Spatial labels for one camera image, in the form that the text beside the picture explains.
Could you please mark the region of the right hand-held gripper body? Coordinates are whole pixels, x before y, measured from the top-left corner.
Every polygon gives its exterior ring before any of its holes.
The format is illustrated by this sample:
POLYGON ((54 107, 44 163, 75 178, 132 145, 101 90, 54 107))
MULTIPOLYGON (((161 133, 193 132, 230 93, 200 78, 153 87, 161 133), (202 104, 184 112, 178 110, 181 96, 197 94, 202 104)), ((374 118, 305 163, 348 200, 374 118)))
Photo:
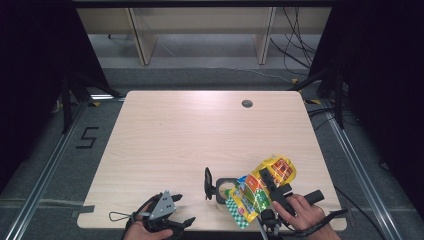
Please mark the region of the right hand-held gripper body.
MULTIPOLYGON (((292 188, 289 184, 279 186, 270 192, 272 201, 277 201, 292 216, 296 215, 294 208, 288 203, 287 197, 292 195, 292 188)), ((324 199, 320 190, 315 190, 304 196, 306 201, 313 205, 324 199)), ((272 209, 266 209, 260 214, 259 223, 263 231, 270 235, 279 235, 279 229, 282 225, 289 227, 290 224, 278 216, 272 209)))

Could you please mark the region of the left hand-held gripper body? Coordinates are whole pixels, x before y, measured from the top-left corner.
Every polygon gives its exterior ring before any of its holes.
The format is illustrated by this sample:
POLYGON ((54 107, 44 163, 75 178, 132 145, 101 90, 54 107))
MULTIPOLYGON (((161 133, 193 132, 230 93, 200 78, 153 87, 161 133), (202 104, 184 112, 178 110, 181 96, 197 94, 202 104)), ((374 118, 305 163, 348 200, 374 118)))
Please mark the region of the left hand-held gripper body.
POLYGON ((159 232, 170 229, 174 234, 182 234, 184 226, 182 223, 174 222, 169 217, 176 211, 175 203, 168 190, 154 196, 149 202, 147 210, 143 215, 143 225, 149 232, 159 232))

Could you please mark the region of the yellow spouted seasoning pouch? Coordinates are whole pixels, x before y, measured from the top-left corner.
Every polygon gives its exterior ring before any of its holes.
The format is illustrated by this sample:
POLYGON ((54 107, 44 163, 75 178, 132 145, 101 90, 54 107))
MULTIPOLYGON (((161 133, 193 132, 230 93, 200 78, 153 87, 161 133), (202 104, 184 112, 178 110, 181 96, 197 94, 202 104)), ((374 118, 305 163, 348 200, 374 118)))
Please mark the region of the yellow spouted seasoning pouch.
POLYGON ((275 154, 263 160, 249 174, 237 179, 236 185, 225 192, 226 207, 235 223, 241 229, 258 217, 272 202, 260 171, 266 169, 271 180, 277 186, 289 184, 296 177, 296 168, 291 160, 283 155, 275 154))

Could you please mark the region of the person's left hand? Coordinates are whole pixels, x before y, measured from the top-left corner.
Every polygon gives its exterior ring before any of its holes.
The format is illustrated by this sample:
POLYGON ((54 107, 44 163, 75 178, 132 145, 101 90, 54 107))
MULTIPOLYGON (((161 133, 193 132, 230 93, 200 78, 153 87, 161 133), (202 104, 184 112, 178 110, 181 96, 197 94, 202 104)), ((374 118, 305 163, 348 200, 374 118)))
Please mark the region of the person's left hand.
POLYGON ((170 229, 149 232, 140 221, 132 223, 124 234, 123 240, 165 240, 173 235, 170 229))

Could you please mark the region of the person's right hand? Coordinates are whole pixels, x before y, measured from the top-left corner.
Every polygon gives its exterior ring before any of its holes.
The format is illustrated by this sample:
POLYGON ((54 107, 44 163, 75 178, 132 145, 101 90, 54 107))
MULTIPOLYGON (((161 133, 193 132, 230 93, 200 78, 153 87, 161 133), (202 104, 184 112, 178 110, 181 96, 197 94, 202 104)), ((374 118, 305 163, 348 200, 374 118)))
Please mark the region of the person's right hand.
POLYGON ((296 215, 291 215, 277 201, 272 202, 272 207, 282 219, 294 227, 295 230, 306 230, 315 226, 325 218, 324 211, 315 205, 310 205, 306 198, 299 194, 293 194, 286 198, 289 205, 294 209, 296 215))

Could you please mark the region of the grey floor tape strip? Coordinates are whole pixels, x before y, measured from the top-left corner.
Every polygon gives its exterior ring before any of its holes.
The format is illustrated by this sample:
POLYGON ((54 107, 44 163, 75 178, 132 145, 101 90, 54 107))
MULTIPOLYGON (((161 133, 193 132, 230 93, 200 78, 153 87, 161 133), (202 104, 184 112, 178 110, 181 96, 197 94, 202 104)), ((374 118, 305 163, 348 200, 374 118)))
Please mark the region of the grey floor tape strip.
POLYGON ((94 212, 95 205, 89 205, 89 206, 81 206, 77 210, 72 210, 70 217, 71 218, 78 218, 80 214, 84 213, 92 213, 94 212))

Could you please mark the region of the black metal stand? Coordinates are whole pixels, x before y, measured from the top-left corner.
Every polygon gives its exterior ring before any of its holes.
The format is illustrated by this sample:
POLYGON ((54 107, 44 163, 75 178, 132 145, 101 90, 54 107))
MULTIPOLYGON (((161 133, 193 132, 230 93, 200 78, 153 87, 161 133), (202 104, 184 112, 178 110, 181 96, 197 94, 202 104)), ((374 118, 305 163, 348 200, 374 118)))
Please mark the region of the black metal stand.
POLYGON ((343 76, 339 70, 332 68, 323 68, 315 74, 310 75, 301 83, 295 84, 290 91, 299 91, 320 80, 321 83, 317 90, 320 98, 327 98, 331 93, 334 94, 335 101, 335 120, 340 128, 344 128, 342 121, 342 103, 343 103, 343 76))
POLYGON ((109 87, 106 81, 101 82, 94 78, 81 73, 68 71, 61 80, 61 97, 63 104, 64 127, 63 132, 66 133, 73 122, 71 98, 73 95, 77 102, 87 102, 91 99, 87 87, 97 88, 114 98, 122 98, 123 94, 109 87))

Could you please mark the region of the silver metal bar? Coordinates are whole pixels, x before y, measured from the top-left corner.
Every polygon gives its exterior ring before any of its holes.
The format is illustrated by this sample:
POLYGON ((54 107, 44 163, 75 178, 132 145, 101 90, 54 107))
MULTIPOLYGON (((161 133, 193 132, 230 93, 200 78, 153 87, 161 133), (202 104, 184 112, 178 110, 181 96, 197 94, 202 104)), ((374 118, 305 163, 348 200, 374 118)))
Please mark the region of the silver metal bar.
POLYGON ((115 97, 108 94, 93 94, 90 96, 95 101, 125 101, 125 97, 115 97))

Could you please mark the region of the black curtain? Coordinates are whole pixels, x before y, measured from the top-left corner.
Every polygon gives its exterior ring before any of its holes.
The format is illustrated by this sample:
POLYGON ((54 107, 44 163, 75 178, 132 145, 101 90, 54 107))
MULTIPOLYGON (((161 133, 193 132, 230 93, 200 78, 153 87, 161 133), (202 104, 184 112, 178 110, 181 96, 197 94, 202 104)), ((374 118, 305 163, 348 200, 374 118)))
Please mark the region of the black curtain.
POLYGON ((79 92, 108 85, 73 0, 0 0, 0 193, 63 82, 79 92))
POLYGON ((424 0, 331 0, 310 72, 333 68, 424 220, 424 0))

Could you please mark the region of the beige wooden shelf unit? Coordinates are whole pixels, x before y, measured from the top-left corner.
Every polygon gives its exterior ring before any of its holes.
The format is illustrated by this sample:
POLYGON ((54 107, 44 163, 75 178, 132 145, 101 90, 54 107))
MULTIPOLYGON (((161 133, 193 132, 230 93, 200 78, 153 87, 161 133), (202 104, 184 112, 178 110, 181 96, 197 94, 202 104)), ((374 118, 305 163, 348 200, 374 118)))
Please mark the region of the beige wooden shelf unit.
POLYGON ((130 34, 139 61, 147 65, 160 34, 251 34, 258 63, 266 63, 270 37, 294 25, 302 34, 321 34, 329 7, 79 8, 89 34, 130 34))

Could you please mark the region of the aluminium floor rail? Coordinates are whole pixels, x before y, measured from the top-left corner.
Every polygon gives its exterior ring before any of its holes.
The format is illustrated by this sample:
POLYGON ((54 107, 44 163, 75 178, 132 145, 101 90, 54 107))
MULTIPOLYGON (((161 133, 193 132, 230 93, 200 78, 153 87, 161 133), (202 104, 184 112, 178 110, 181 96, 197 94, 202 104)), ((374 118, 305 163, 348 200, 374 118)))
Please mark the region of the aluminium floor rail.
POLYGON ((382 200, 380 194, 376 190, 369 175, 367 174, 360 158, 358 157, 350 139, 347 136, 346 131, 339 126, 336 114, 327 113, 326 116, 339 144, 341 145, 347 157, 353 173, 359 182, 361 189, 364 192, 364 195, 376 217, 376 220, 381 227, 385 239, 402 240, 402 235, 395 225, 391 213, 389 212, 386 204, 382 200))
POLYGON ((1 217, 6 228, 0 234, 0 240, 23 239, 86 108, 86 102, 74 106, 71 125, 66 131, 61 126, 61 115, 54 115, 29 158, 19 166, 5 192, 0 194, 0 210, 11 213, 10 219, 1 217))

